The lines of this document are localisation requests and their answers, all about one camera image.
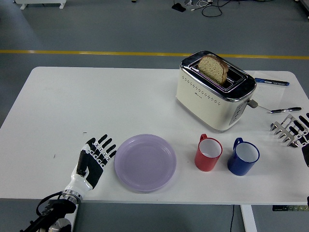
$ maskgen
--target toast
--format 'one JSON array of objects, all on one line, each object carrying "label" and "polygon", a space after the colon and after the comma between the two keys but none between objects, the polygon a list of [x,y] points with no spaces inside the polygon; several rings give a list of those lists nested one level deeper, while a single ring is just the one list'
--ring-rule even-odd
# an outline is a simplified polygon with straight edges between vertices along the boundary
[{"label": "toast", "polygon": [[203,56],[197,67],[202,74],[219,85],[223,85],[227,78],[227,64],[213,55]]}]

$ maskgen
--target blue pen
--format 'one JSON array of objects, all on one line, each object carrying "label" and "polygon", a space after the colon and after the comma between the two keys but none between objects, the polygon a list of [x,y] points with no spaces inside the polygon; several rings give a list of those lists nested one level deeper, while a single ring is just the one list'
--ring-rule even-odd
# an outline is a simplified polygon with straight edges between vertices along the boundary
[{"label": "blue pen", "polygon": [[267,83],[267,84],[273,84],[273,85],[279,85],[279,86],[288,86],[290,83],[286,81],[275,81],[275,80],[267,80],[262,78],[255,78],[256,82],[259,83]]}]

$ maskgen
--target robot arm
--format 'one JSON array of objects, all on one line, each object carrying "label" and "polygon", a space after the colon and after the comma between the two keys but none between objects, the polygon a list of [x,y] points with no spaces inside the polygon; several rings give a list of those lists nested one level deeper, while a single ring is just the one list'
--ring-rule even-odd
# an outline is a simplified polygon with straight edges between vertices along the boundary
[{"label": "robot arm", "polygon": [[83,146],[78,163],[71,174],[71,182],[64,191],[44,198],[40,204],[58,196],[57,200],[48,202],[42,213],[38,210],[39,204],[37,207],[39,218],[31,221],[30,226],[20,232],[71,232],[71,224],[64,216],[74,213],[76,205],[83,200],[86,193],[95,188],[103,173],[103,168],[116,154],[114,150],[116,145],[108,147],[112,139],[105,141],[106,139],[105,134],[98,141],[92,138]]}]

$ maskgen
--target toaster lever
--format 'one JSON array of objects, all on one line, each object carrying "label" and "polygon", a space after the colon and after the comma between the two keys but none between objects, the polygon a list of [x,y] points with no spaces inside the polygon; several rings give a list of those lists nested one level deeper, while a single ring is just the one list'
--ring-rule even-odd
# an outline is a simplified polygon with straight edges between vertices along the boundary
[{"label": "toaster lever", "polygon": [[255,100],[248,100],[248,106],[251,108],[256,108],[258,107],[258,103]]}]

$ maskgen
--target lavender plastic plate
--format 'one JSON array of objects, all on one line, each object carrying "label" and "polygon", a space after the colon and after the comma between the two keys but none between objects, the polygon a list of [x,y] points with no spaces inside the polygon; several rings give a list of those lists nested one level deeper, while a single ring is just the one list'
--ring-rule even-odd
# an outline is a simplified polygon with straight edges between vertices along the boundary
[{"label": "lavender plastic plate", "polygon": [[176,155],[164,139],[140,134],[118,148],[114,160],[116,174],[127,186],[138,191],[153,191],[164,186],[176,169]]}]

